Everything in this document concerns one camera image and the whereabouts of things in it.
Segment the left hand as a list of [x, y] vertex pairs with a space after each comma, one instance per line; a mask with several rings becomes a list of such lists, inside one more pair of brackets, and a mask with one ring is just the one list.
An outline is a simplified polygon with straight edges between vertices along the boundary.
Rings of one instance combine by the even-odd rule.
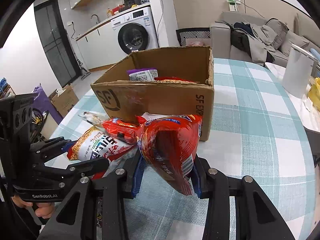
[[[28, 208], [33, 207], [34, 203], [23, 201], [18, 195], [11, 197], [11, 200], [17, 207]], [[37, 206], [35, 215], [44, 219], [50, 218], [55, 211], [54, 203], [35, 203]]]

